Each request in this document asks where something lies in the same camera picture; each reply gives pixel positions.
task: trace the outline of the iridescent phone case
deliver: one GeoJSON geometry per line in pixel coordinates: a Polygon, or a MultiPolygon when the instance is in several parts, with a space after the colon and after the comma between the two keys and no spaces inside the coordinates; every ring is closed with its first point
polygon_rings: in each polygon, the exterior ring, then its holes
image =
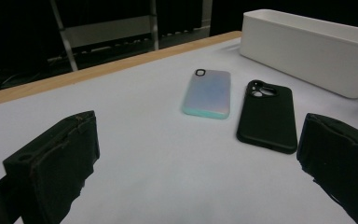
{"type": "Polygon", "coordinates": [[[226,119],[230,86],[229,72],[197,69],[190,80],[182,111],[188,115],[226,119]]]}

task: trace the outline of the white storage container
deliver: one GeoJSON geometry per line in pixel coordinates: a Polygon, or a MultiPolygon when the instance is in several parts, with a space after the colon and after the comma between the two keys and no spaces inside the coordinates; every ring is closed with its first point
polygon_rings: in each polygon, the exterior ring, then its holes
{"type": "Polygon", "coordinates": [[[268,9],[243,16],[241,55],[358,98],[358,27],[268,9]]]}

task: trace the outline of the camera cutout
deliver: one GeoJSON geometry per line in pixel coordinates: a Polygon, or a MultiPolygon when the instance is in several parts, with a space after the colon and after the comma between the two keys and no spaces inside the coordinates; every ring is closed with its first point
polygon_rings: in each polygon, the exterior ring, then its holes
{"type": "Polygon", "coordinates": [[[197,77],[203,77],[205,76],[206,71],[204,69],[197,69],[196,70],[196,76],[197,77]]]}
{"type": "Polygon", "coordinates": [[[262,96],[274,96],[277,94],[277,91],[271,87],[252,87],[252,95],[255,97],[262,96]]]}

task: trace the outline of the table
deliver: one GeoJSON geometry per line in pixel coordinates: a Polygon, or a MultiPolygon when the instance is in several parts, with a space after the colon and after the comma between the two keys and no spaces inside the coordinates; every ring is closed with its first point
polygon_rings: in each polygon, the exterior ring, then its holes
{"type": "Polygon", "coordinates": [[[1,161],[59,120],[94,110],[101,158],[62,223],[354,223],[286,155],[235,137],[247,83],[292,89],[298,137],[307,113],[358,129],[358,99],[246,59],[240,32],[0,91],[1,161]],[[231,73],[228,119],[180,106],[198,68],[231,73]]]}

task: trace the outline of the black phone case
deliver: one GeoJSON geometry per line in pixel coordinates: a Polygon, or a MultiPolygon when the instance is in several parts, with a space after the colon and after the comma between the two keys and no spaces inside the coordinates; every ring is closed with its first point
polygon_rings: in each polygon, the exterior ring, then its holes
{"type": "Polygon", "coordinates": [[[249,82],[237,138],[247,144],[292,154],[297,150],[292,91],[260,80],[249,82]]]}

